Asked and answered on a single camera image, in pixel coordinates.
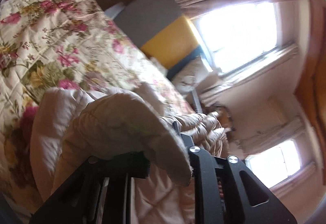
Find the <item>bright window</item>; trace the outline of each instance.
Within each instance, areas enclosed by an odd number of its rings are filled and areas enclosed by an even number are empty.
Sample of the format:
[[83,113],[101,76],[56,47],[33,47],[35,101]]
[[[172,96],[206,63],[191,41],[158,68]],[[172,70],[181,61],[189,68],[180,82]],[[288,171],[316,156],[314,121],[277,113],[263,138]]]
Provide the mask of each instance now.
[[221,73],[229,73],[276,46],[274,5],[241,4],[212,11],[199,20],[199,31]]
[[268,188],[280,183],[300,169],[297,149],[292,140],[246,159],[247,166]]

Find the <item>silver bolt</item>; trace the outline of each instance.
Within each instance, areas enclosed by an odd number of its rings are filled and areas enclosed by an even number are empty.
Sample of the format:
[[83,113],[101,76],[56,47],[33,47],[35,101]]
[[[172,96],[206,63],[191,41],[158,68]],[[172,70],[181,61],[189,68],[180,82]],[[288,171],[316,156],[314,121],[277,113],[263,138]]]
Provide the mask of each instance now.
[[97,157],[92,156],[92,157],[89,157],[88,158],[88,162],[90,164],[94,164],[94,163],[97,163],[98,162],[98,159],[97,159]]
[[198,146],[192,146],[189,148],[191,152],[196,153],[200,151],[200,147]]
[[231,156],[228,157],[228,161],[230,163],[238,163],[239,159],[238,159],[237,156],[231,155]]

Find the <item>floral quilt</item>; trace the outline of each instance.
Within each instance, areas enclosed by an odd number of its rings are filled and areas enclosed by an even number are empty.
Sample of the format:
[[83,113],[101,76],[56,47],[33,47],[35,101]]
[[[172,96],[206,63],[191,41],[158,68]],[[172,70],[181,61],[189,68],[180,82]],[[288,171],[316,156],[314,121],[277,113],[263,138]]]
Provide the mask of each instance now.
[[95,0],[2,0],[0,72],[0,191],[32,212],[42,200],[29,140],[46,89],[105,92],[110,86],[132,90],[148,82],[172,112],[192,112]]

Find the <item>black metal bracket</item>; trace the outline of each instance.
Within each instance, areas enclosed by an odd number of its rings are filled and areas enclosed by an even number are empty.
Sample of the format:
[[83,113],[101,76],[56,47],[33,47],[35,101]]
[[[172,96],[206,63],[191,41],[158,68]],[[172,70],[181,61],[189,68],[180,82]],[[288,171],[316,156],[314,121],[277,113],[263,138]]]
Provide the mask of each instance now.
[[[211,156],[174,129],[188,150],[195,180],[196,224],[296,224],[294,216],[236,156]],[[142,152],[90,157],[32,216],[30,224],[130,224],[130,179],[146,178]],[[221,182],[223,198],[218,182]]]

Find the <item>yellow panel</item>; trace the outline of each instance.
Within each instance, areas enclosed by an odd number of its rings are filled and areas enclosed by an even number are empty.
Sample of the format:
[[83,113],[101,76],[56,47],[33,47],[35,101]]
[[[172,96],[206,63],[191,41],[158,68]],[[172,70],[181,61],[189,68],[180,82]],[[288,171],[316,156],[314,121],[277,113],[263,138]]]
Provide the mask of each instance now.
[[156,36],[147,41],[141,51],[149,57],[155,57],[169,69],[198,47],[198,40],[190,23],[180,16]]

